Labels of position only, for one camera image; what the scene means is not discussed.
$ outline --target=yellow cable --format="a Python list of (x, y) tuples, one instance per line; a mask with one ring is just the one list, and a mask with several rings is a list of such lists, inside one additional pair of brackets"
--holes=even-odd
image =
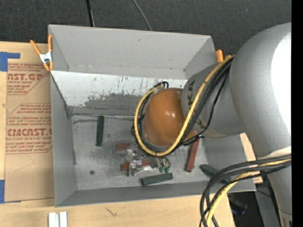
[[(280, 163), (283, 163), (283, 162), (288, 162), (288, 161), (291, 161), (291, 160), (282, 160), (282, 161), (275, 161), (275, 162), (268, 162), (268, 163), (264, 163), (264, 164), (261, 164), (260, 166), (270, 166), (270, 165), (277, 165), (277, 164), (280, 164)], [(246, 176), (249, 176), (250, 174), (252, 174), (252, 172), (247, 172), (247, 173), (242, 173), (238, 176), (236, 176), (234, 180), (238, 180), (242, 177), (246, 177)], [(210, 225), (211, 223), (211, 220), (212, 220), (212, 217), (214, 215), (214, 211), (215, 209), (218, 207), (219, 205), (219, 202), (221, 201), (221, 198), (235, 185), (237, 184), (238, 182), (235, 182), (235, 183), (231, 183), (231, 184), (228, 184), (218, 195), (218, 197), (216, 198), (216, 200), (214, 201), (212, 207), (210, 208), (209, 210), (209, 213), (207, 215), (207, 218), (206, 218), (206, 223), (207, 225)]]
[(141, 138), (140, 138), (140, 135), (139, 135), (139, 132), (138, 132), (138, 124), (137, 124), (137, 119), (138, 119), (138, 115), (139, 115), (139, 110), (140, 110), (140, 107), (144, 101), (144, 99), (150, 95), (151, 93), (153, 93), (156, 89), (152, 89), (151, 91), (149, 91), (147, 94), (145, 94), (143, 96), (143, 98), (140, 100), (138, 106), (137, 106), (137, 109), (136, 109), (136, 112), (135, 112), (135, 115), (134, 115), (134, 131), (135, 131), (135, 134), (136, 134), (136, 138), (138, 140), (138, 143), (139, 145), (141, 146), (141, 148), (147, 152), (148, 154), (152, 155), (152, 156), (157, 156), (157, 157), (162, 157), (162, 156), (165, 156), (167, 154), (169, 154), (170, 152), (172, 152), (178, 145), (179, 141), (181, 140), (182, 136), (183, 136), (183, 133), (185, 132), (187, 126), (188, 126), (188, 123), (189, 123), (189, 120), (194, 112), (194, 109), (198, 103), (198, 100), (206, 86), (206, 84), (208, 83), (208, 81), (212, 78), (212, 76), (223, 66), (225, 65), (231, 58), (233, 58), (234, 56), (231, 56), (230, 58), (220, 62), (209, 74), (208, 76), (206, 77), (206, 79), (204, 80), (204, 82), (202, 83), (201, 87), (199, 88), (198, 92), (197, 92), (197, 95), (193, 101), (193, 104), (191, 105), (190, 109), (189, 109), (189, 112), (188, 112), (188, 115), (184, 121), (184, 124), (182, 126), (182, 129), (178, 135), (178, 137), (176, 138), (175, 142), (165, 151), (163, 152), (155, 152), (155, 151), (152, 151), (150, 149), (148, 149), (144, 143), (142, 142)]

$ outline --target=wooden table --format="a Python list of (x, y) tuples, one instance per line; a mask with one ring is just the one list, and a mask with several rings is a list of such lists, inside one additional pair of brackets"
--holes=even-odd
[[(29, 43), (0, 42), (0, 51), (15, 51), (20, 47), (30, 51)], [(34, 50), (25, 57), (37, 56)], [(4, 177), (5, 160), (5, 73), (0, 72), (0, 180)], [(249, 159), (254, 159), (249, 141), (244, 144)], [(174, 226), (196, 227), (200, 222), (201, 196), (178, 197), (158, 200), (116, 202), (94, 205), (55, 208), (53, 199), (21, 201), (0, 204), (0, 226), (46, 227), (50, 212), (67, 211), (69, 227), (126, 227)], [(222, 227), (234, 227), (227, 195), (216, 210), (215, 216)]]

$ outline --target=blue tape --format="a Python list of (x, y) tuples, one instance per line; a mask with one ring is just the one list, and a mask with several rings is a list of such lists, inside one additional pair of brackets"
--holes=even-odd
[(0, 180), (0, 203), (4, 203), (4, 180)]
[(20, 53), (0, 52), (0, 71), (8, 71), (8, 59), (20, 59)]

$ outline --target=black floor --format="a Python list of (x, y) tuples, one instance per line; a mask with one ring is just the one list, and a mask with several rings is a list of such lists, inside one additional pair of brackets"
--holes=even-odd
[[(90, 0), (97, 27), (148, 30), (132, 0)], [(292, 20), (292, 0), (136, 0), (155, 31), (211, 35), (235, 54), (256, 33)], [(0, 41), (45, 43), (49, 24), (90, 26), (85, 0), (0, 0)], [(252, 192), (237, 227), (262, 227)]]

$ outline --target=wire bundle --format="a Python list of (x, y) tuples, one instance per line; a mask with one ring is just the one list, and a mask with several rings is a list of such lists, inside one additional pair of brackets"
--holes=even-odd
[[(251, 179), (255, 177), (259, 177), (262, 175), (271, 174), (277, 171), (280, 171), (282, 169), (285, 169), (289, 166), (291, 166), (291, 154), (280, 156), (280, 157), (273, 157), (273, 158), (267, 158), (262, 160), (256, 160), (256, 161), (250, 161), (250, 162), (244, 162), (235, 164), (232, 166), (229, 166), (218, 173), (216, 173), (208, 182), (207, 187), (205, 188), (201, 201), (200, 201), (200, 214), (201, 214), (201, 221), (200, 226), (202, 224), (204, 227), (208, 227), (213, 221), (213, 224), (215, 227), (219, 227), (215, 217), (214, 217), (214, 211), (215, 208), (218, 206), (222, 196), (227, 193), (237, 182)], [(216, 184), (219, 183), (222, 179), (230, 176), (237, 175), (233, 180), (231, 180), (229, 183), (224, 185), (213, 197), (213, 199), (210, 201), (210, 189)]]
[[(143, 143), (142, 139), (141, 139), (141, 132), (138, 129), (138, 125), (141, 125), (142, 119), (143, 119), (143, 108), (146, 105), (148, 99), (150, 98), (150, 96), (156, 92), (156, 90), (160, 89), (160, 88), (164, 88), (164, 82), (161, 83), (160, 85), (156, 85), (154, 88), (152, 88), (150, 91), (148, 91), (140, 100), (136, 112), (135, 112), (135, 116), (134, 116), (134, 132), (138, 141), (138, 144), (141, 146), (141, 148), (148, 154), (152, 155), (152, 156), (158, 156), (158, 157), (164, 157), (170, 153), (172, 153), (177, 147), (181, 146), (181, 145), (188, 145), (190, 143), (193, 143), (194, 141), (198, 140), (199, 138), (202, 137), (202, 133), (205, 132), (205, 130), (208, 128), (211, 119), (212, 119), (212, 115), (213, 115), (213, 111), (214, 111), (214, 107), (215, 104), (219, 98), (219, 95), (222, 91), (222, 88), (227, 80), (227, 75), (229, 72), (229, 68), (231, 66), (231, 61), (233, 60), (234, 56), (220, 62), (218, 65), (215, 66), (215, 68), (208, 74), (208, 76), (205, 78), (204, 82), (201, 84), (201, 87), (199, 88), (195, 99), (189, 109), (189, 112), (185, 118), (185, 122), (182, 126), (182, 129), (179, 133), (179, 135), (177, 136), (175, 142), (165, 151), (162, 152), (158, 152), (155, 151), (153, 149), (153, 147), (148, 144), (147, 142)], [(204, 130), (195, 135), (194, 137), (190, 138), (189, 140), (186, 140), (186, 137), (188, 136), (188, 134), (190, 133), (191, 129), (193, 128), (193, 126), (195, 125), (204, 105), (206, 104), (209, 96), (211, 95), (211, 93), (213, 92), (214, 88), (218, 85), (218, 83), (221, 81), (221, 79), (223, 78), (223, 76), (225, 76), (223, 83), (220, 86), (220, 89), (217, 93), (216, 99), (213, 103), (212, 109), (211, 109), (211, 113), (210, 113), (210, 117), (207, 123), (207, 126), (204, 128)]]

